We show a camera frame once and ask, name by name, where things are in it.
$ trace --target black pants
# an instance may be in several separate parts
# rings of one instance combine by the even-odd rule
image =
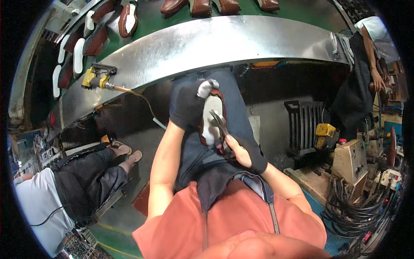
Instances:
[[[116,157],[113,150],[104,150],[71,160],[55,173],[60,201],[75,222],[86,220],[115,191],[127,182],[127,173],[110,167]]]

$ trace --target jeans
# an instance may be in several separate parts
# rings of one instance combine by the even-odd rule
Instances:
[[[170,100],[170,114],[176,108],[176,101],[180,89],[185,85],[193,85],[199,78],[215,79],[223,94],[226,107],[227,130],[231,135],[250,140],[260,152],[259,146],[253,137],[253,130],[249,122],[246,105],[241,97],[236,79],[230,68],[218,68],[203,73],[193,73],[173,81]],[[178,169],[175,191],[186,188],[194,180],[198,172],[217,163],[226,163],[226,160],[200,142],[198,132],[186,132],[181,147],[181,160]]]

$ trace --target electrical wire bundle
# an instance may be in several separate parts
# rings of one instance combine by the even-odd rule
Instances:
[[[332,178],[326,208],[321,213],[325,228],[342,238],[363,237],[368,231],[373,232],[388,215],[390,187],[391,181],[362,204],[351,204],[352,186],[343,179]]]

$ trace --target forearm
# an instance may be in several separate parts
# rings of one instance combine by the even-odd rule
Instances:
[[[267,163],[266,170],[261,176],[269,184],[275,194],[286,200],[289,200],[296,195],[303,194],[302,189],[294,180],[279,171],[270,163]]]
[[[363,44],[365,47],[365,52],[368,56],[370,68],[371,70],[372,69],[376,70],[377,65],[376,65],[376,60],[375,60],[374,42],[372,41],[365,27],[362,27],[362,37],[363,37]]]
[[[165,184],[171,189],[177,178],[180,166],[181,143],[184,130],[171,121],[155,153],[149,184]]]

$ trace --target white insole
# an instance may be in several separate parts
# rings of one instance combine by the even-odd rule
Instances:
[[[62,70],[62,66],[57,65],[55,67],[55,70],[53,71],[53,75],[52,75],[53,97],[55,97],[55,98],[59,98],[59,95],[60,95],[60,89],[58,87],[58,83],[59,83],[59,73],[60,73],[61,70]]]
[[[60,43],[60,47],[59,47],[59,56],[58,56],[58,63],[61,64],[64,59],[65,59],[65,50],[63,49],[63,47],[66,45],[67,40],[69,39],[70,35],[66,35],[65,37],[63,37],[62,42]]]
[[[94,15],[95,11],[89,11],[86,14],[86,21],[85,21],[85,28],[83,30],[83,37],[88,37],[92,31],[94,30],[95,24],[94,21],[92,20],[92,15]]]
[[[222,118],[223,117],[223,103],[221,99],[217,96],[209,96],[206,99],[203,110],[203,133],[202,136],[206,139],[208,145],[213,145],[214,140],[220,137],[220,130],[218,127],[211,126],[210,121],[213,119],[213,116],[210,114],[210,111],[214,110],[216,114]]]
[[[127,33],[130,33],[132,28],[135,24],[135,5],[130,4],[130,13],[127,15],[127,20],[125,22],[125,29],[127,29]]]
[[[83,70],[83,46],[85,44],[85,39],[80,38],[75,45],[73,51],[73,73],[80,75]]]

